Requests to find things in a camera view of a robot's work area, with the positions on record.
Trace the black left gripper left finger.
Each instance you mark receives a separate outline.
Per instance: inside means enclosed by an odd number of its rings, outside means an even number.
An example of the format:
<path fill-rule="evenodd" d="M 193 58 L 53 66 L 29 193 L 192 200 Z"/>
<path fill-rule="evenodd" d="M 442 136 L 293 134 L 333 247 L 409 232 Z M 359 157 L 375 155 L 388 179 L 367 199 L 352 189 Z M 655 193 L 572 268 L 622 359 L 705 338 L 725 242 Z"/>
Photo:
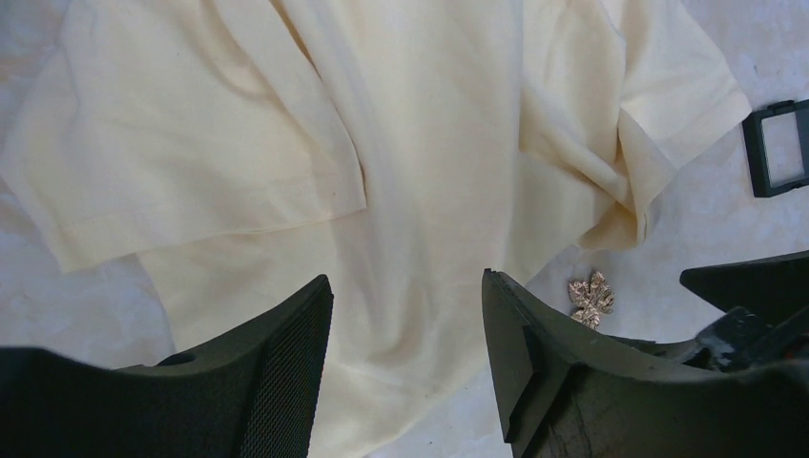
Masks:
<path fill-rule="evenodd" d="M 333 310 L 317 276 L 271 310 L 153 366 L 1 351 L 5 457 L 304 457 Z"/>

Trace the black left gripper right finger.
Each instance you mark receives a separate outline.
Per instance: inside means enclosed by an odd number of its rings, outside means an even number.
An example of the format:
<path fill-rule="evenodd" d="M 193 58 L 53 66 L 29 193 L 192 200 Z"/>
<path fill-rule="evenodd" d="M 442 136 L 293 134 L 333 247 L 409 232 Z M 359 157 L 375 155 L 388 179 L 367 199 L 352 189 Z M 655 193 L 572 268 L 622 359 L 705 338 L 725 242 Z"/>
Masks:
<path fill-rule="evenodd" d="M 482 277 L 489 366 L 516 457 L 804 457 L 808 363 L 720 372 L 592 330 Z"/>

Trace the blue leaf brooch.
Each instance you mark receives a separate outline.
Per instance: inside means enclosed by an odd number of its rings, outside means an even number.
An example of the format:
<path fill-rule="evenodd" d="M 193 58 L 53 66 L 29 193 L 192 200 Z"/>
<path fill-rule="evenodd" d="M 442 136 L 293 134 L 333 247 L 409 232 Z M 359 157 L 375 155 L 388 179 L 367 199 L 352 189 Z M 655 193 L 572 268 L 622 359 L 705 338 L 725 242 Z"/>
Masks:
<path fill-rule="evenodd" d="M 590 277 L 568 283 L 570 302 L 574 310 L 570 317 L 596 330 L 604 315 L 612 313 L 615 296 L 602 272 L 592 270 Z"/>

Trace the cream yellow t-shirt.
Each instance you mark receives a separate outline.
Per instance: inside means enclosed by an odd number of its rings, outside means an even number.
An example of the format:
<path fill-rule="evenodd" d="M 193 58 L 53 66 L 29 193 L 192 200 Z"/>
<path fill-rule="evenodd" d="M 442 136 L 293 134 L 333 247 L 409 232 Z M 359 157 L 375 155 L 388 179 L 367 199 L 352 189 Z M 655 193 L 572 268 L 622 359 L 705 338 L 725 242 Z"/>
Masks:
<path fill-rule="evenodd" d="M 678 1 L 1 5 L 1 178 L 61 272 L 136 259 L 177 349 L 329 278 L 314 457 L 485 365 L 484 270 L 640 244 L 750 110 Z"/>

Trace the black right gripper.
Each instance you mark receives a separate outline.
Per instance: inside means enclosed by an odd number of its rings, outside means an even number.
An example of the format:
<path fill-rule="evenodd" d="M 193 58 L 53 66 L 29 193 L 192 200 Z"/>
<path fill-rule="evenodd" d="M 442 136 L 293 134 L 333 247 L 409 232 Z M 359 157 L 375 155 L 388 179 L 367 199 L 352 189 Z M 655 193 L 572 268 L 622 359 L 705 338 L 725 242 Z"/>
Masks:
<path fill-rule="evenodd" d="M 806 251 L 686 269 L 679 281 L 728 313 L 689 341 L 619 342 L 655 357 L 725 373 L 808 358 Z"/>

